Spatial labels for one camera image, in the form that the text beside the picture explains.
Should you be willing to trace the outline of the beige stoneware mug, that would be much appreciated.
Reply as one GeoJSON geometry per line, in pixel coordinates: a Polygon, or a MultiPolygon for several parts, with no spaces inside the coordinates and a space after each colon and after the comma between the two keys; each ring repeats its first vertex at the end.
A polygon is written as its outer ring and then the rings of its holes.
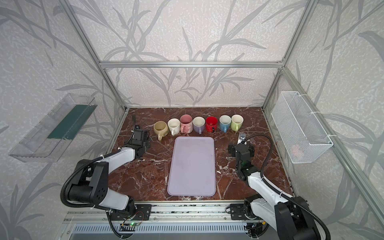
{"type": "Polygon", "coordinates": [[[168,124],[164,121],[158,121],[154,124],[154,132],[158,138],[158,141],[161,141],[163,137],[167,136],[169,133],[168,124]]]}

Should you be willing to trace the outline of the light green mug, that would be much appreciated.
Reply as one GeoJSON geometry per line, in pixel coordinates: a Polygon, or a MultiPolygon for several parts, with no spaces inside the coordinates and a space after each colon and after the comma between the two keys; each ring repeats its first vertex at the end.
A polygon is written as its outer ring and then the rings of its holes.
{"type": "Polygon", "coordinates": [[[240,128],[242,127],[242,124],[244,122],[244,118],[241,115],[233,115],[231,117],[231,129],[234,132],[238,132],[240,128]]]}

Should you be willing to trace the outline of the white mug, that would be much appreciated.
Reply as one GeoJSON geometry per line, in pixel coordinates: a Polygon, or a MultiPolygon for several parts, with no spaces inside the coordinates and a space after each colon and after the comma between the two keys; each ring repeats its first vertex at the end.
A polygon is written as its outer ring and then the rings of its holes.
{"type": "Polygon", "coordinates": [[[168,121],[168,127],[169,127],[169,130],[171,132],[171,135],[176,136],[180,133],[181,122],[176,118],[170,119],[168,121]]]}

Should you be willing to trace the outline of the blue mug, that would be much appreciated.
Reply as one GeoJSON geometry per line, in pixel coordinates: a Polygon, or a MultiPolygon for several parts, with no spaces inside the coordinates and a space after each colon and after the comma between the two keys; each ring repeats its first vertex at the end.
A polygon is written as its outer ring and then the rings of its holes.
{"type": "Polygon", "coordinates": [[[231,126],[232,118],[228,115],[222,115],[219,118],[219,122],[220,122],[220,130],[226,133],[231,126]]]}

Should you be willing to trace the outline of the red mug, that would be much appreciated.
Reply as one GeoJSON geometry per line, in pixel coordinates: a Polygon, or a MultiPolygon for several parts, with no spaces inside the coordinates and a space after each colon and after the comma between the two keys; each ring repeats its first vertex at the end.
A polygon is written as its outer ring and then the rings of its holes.
{"type": "Polygon", "coordinates": [[[218,119],[216,117],[208,117],[206,119],[206,130],[209,133],[215,133],[217,131],[218,119]]]}

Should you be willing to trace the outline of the pink patterned mug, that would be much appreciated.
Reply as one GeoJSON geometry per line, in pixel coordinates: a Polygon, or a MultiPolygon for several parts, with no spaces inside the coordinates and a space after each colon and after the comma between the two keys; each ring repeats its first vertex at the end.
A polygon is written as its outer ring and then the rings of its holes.
{"type": "Polygon", "coordinates": [[[189,134],[193,131],[193,118],[190,115],[182,115],[180,118],[180,123],[182,134],[189,134]]]}

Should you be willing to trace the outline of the lavender mug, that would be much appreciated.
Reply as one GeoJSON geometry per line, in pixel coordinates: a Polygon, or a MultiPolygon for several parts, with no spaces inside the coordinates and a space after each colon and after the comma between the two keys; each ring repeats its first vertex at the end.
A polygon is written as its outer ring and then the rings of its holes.
{"type": "Polygon", "coordinates": [[[203,117],[195,117],[193,119],[193,129],[196,133],[201,135],[206,127],[206,121],[203,117]]]}

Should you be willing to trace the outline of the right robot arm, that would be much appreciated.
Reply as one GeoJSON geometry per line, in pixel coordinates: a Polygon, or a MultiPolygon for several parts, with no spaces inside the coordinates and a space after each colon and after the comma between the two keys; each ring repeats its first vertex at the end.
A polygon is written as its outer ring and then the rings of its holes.
{"type": "Polygon", "coordinates": [[[229,144],[228,152],[237,160],[238,177],[257,194],[244,200],[248,219],[261,218],[278,233],[281,240],[320,240],[321,233],[313,217],[283,197],[271,181],[252,165],[255,148],[251,144],[229,144]]]}

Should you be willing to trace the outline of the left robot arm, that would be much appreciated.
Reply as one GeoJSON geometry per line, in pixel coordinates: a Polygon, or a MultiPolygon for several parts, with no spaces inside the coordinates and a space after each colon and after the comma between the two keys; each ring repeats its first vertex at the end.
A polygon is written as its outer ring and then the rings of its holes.
{"type": "Polygon", "coordinates": [[[63,184],[60,198],[70,208],[96,208],[128,217],[137,212],[133,198],[109,188],[109,174],[143,157],[150,148],[149,131],[135,129],[132,137],[117,151],[94,160],[80,160],[63,184]]]}

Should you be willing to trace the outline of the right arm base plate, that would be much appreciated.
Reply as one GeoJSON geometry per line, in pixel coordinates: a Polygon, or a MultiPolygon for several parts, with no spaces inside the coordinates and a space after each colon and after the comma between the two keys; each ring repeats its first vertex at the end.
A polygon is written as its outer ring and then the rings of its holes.
{"type": "Polygon", "coordinates": [[[228,208],[228,214],[230,214],[233,221],[263,221],[260,217],[251,217],[250,214],[246,214],[243,204],[230,204],[228,208]]]}

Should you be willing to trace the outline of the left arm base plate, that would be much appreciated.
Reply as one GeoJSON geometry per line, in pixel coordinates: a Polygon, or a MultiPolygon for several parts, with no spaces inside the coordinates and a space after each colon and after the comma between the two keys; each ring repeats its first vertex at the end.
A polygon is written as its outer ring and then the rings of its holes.
{"type": "Polygon", "coordinates": [[[137,204],[136,209],[129,214],[122,211],[112,211],[110,218],[112,221],[148,221],[151,215],[151,204],[137,204]]]}

